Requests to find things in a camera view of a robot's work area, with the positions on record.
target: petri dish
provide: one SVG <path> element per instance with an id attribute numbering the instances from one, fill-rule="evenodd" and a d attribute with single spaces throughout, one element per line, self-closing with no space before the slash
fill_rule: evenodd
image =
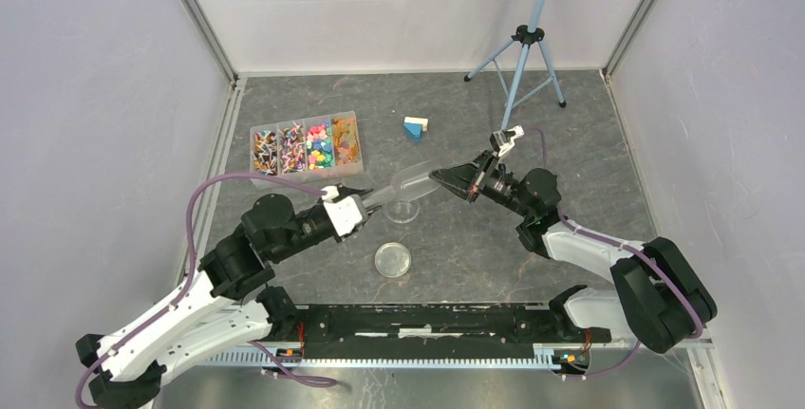
<path id="1" fill-rule="evenodd" d="M 404 200 L 391 200 L 383 205 L 383 213 L 389 221 L 396 224 L 405 224 L 416 219 L 420 213 L 420 202 L 406 202 Z"/>
<path id="2" fill-rule="evenodd" d="M 403 276 L 411 268 L 411 251 L 400 243 L 386 243 L 375 252 L 375 268 L 386 278 Z"/>

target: white wall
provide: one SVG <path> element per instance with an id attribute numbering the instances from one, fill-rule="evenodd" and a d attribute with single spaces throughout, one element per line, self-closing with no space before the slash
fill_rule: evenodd
<path id="1" fill-rule="evenodd" d="M 226 84 L 179 0 L 0 0 L 3 407 L 72 407 L 74 342 L 177 271 Z"/>
<path id="2" fill-rule="evenodd" d="M 534 0 L 199 0 L 235 68 L 349 72 L 471 68 L 528 23 Z M 548 0 L 560 68 L 597 68 L 639 0 Z M 514 67 L 518 51 L 501 58 Z M 543 66 L 539 56 L 530 67 Z"/>
<path id="3" fill-rule="evenodd" d="M 659 0 L 613 89 L 660 232 L 719 305 L 735 407 L 799 407 L 802 0 Z"/>

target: marble-pattern surface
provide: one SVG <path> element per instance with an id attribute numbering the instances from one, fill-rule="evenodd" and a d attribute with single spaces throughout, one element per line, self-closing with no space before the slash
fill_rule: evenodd
<path id="1" fill-rule="evenodd" d="M 544 75 L 528 72 L 521 91 Z M 505 97 L 495 73 L 482 73 L 470 83 L 462 77 L 250 78 L 226 171 L 248 170 L 252 126 L 349 110 L 358 117 L 365 172 L 343 179 L 347 186 L 382 187 L 395 172 L 426 159 L 469 161 L 489 148 Z M 567 108 L 559 108 L 552 88 L 546 88 L 515 110 L 510 125 L 538 125 L 546 131 L 549 168 L 559 176 L 564 210 L 571 218 L 615 236 L 652 238 L 646 202 L 602 79 L 595 71 L 564 71 L 559 78 Z M 405 136 L 406 115 L 430 120 L 423 141 Z M 522 177 L 541 165 L 539 155 L 539 137 L 531 133 L 517 141 L 506 163 Z M 265 193 L 249 181 L 224 184 L 210 246 Z M 289 196 L 297 211 L 315 200 Z M 346 242 L 329 240 L 274 266 L 277 277 L 271 284 L 285 287 L 297 303 L 543 301 L 575 284 L 609 287 L 585 270 L 526 252 L 515 231 L 520 218 L 487 199 L 469 204 L 440 189 L 420 204 L 419 216 L 409 224 L 394 224 L 379 212 Z M 375 250 L 389 241 L 403 243 L 412 253 L 411 269 L 397 279 L 386 279 L 374 268 Z"/>

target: purple cable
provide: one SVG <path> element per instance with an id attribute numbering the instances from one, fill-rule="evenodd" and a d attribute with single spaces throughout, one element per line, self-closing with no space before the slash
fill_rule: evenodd
<path id="1" fill-rule="evenodd" d="M 190 201 L 187 204 L 187 212 L 186 212 L 186 214 L 184 216 L 185 231 L 187 232 L 187 253 L 188 253 L 188 256 L 187 256 L 187 279 L 185 280 L 185 282 L 184 282 L 181 290 L 177 294 L 177 296 L 174 297 L 174 299 L 170 301 L 170 303 L 168 304 L 168 307 L 164 307 L 164 308 L 160 309 L 159 311 L 154 313 L 153 316 L 148 318 L 148 320 L 146 320 L 142 324 L 138 325 L 136 328 L 131 330 L 127 335 L 123 336 L 120 341 L 112 344 L 112 346 L 109 347 L 109 350 L 107 352 L 102 354 L 101 357 L 98 358 L 98 360 L 96 360 L 94 363 L 92 363 L 86 369 L 86 371 L 84 372 L 84 374 L 81 377 L 81 380 L 78 383 L 78 386 L 76 386 L 76 391 L 75 391 L 75 395 L 74 395 L 75 403 L 81 409 L 96 409 L 98 407 L 98 406 L 92 406 L 92 405 L 86 404 L 84 402 L 84 400 L 81 398 L 81 394 L 84 391 L 84 387 L 86 386 L 86 382 L 89 381 L 89 377 L 92 376 L 92 373 L 96 369 L 98 369 L 98 367 L 100 367 L 101 364 L 103 364 L 103 362 L 106 361 L 106 359 L 108 359 L 111 355 L 114 355 L 114 354 L 110 355 L 109 352 L 114 351 L 114 353 L 117 353 L 117 351 L 120 350 L 121 347 L 126 345 L 126 343 L 131 341 L 132 338 L 134 338 L 137 335 L 139 335 L 140 332 L 142 332 L 145 328 L 147 328 L 148 326 L 152 325 L 154 322 L 156 322 L 162 316 L 164 316 L 170 310 L 169 306 L 173 306 L 173 307 L 178 306 L 178 302 L 181 301 L 181 299 L 185 296 L 185 294 L 187 294 L 187 292 L 190 290 L 190 287 L 193 285 L 193 278 L 195 277 L 196 259 L 197 259 L 196 244 L 193 242 L 193 209 L 196 207 L 196 202 L 198 202 L 198 198 L 201 196 L 201 194 L 205 190 L 207 190 L 207 188 L 209 188 L 210 186 L 212 186 L 212 185 L 214 185 L 216 183 L 219 183 L 221 181 L 226 181 L 228 179 L 261 179 L 261 180 L 264 180 L 264 181 L 269 181 L 271 183 L 280 184 L 280 185 L 283 185 L 283 186 L 286 186 L 286 187 L 289 187 L 289 188 L 293 188 L 293 189 L 295 189 L 297 191 L 301 191 L 301 192 L 306 193 L 306 194 L 317 195 L 317 196 L 326 194 L 324 191 L 322 191 L 320 189 L 311 188 L 309 186 L 305 186 L 304 184 L 294 183 L 292 181 L 287 181 L 286 179 L 283 179 L 283 178 L 272 177 L 272 176 L 267 176 L 267 175 L 260 175 L 260 174 L 250 174 L 250 173 L 223 174 L 223 175 L 219 175 L 217 177 L 212 177 L 212 178 L 204 181 L 203 183 L 201 183 L 196 188 L 196 190 L 193 191 L 193 194 L 190 195 Z"/>
<path id="2" fill-rule="evenodd" d="M 272 354 L 263 344 L 257 341 L 249 341 L 249 344 L 260 349 L 264 354 L 266 354 L 266 356 L 269 357 L 269 360 L 271 360 L 276 367 L 282 371 L 282 374 L 276 375 L 277 378 L 291 379 L 301 383 L 302 385 L 315 388 L 328 388 L 338 384 L 338 381 L 335 379 L 325 378 L 323 376 L 296 376 L 288 368 L 283 366 L 282 362 L 277 360 L 277 358 L 274 357 L 274 354 Z"/>
<path id="3" fill-rule="evenodd" d="M 538 128 L 538 127 L 528 127 L 528 128 L 524 128 L 524 129 L 529 130 L 529 131 L 536 131 L 536 132 L 539 133 L 539 139 L 540 139 L 540 142 L 542 144 L 542 167 L 547 169 L 548 168 L 548 144 L 545 141 L 545 132 L 542 129 Z M 615 248 L 623 249 L 624 251 L 628 251 L 628 252 L 631 252 L 634 255 L 636 255 L 641 261 L 643 261 L 644 264 L 646 264 L 652 271 L 654 271 L 654 274 L 656 274 L 657 277 L 659 277 L 665 283 L 665 286 L 668 287 L 668 289 L 671 291 L 671 293 L 674 294 L 675 297 L 677 297 L 677 300 L 679 300 L 679 302 L 682 304 L 682 306 L 684 307 L 684 310 L 687 311 L 687 314 L 690 316 L 690 319 L 693 320 L 694 330 L 693 330 L 693 334 L 690 335 L 690 338 L 696 339 L 696 338 L 699 338 L 702 335 L 702 332 L 704 331 L 704 325 L 702 323 L 702 318 L 699 317 L 699 314 L 696 313 L 696 310 L 693 308 L 693 306 L 690 305 L 690 302 L 688 302 L 687 299 L 684 298 L 684 295 L 682 294 L 682 291 L 679 290 L 679 288 L 674 284 L 674 282 L 671 281 L 670 278 L 668 278 L 668 275 L 666 275 L 665 272 L 662 271 L 660 269 L 660 267 L 658 267 L 657 264 L 654 263 L 654 261 L 649 259 L 648 256 L 646 256 L 642 251 L 638 250 L 637 248 L 634 248 L 633 246 L 630 246 L 630 245 L 628 245 L 626 243 L 621 243 L 618 240 L 613 240 L 613 239 L 611 239 L 611 238 L 609 238 L 607 236 L 603 236 L 603 235 L 601 235 L 599 233 L 584 229 L 581 226 L 574 226 L 573 224 L 570 223 L 568 218 L 565 217 L 565 215 L 562 213 L 562 209 L 559 208 L 558 205 L 556 206 L 556 212 L 559 214 L 559 220 L 562 221 L 562 224 L 564 224 L 565 227 L 567 227 L 568 229 L 572 230 L 573 233 L 578 233 L 578 234 L 580 234 L 582 236 L 586 236 L 587 238 L 593 239 L 595 241 L 598 241 L 598 242 L 601 242 L 601 243 L 604 243 L 604 244 L 607 244 L 607 245 L 610 245 L 610 246 L 614 246 Z M 626 365 L 627 363 L 631 362 L 631 360 L 635 357 L 635 355 L 637 355 L 638 349 L 640 349 L 640 342 L 639 341 L 628 352 L 628 354 L 624 357 L 624 359 L 621 360 L 620 363 L 614 365 L 611 368 L 607 368 L 607 369 L 604 369 L 604 370 L 601 370 L 601 371 L 596 371 L 594 373 L 591 373 L 591 374 L 588 374 L 588 375 L 585 375 L 585 376 L 562 375 L 562 379 L 563 380 L 573 380 L 573 381 L 583 381 L 583 380 L 586 380 L 586 379 L 589 379 L 589 378 L 605 376 L 605 375 L 607 375 L 607 374 L 609 374 L 609 373 L 611 373 L 613 371 L 621 369 L 624 365 Z"/>

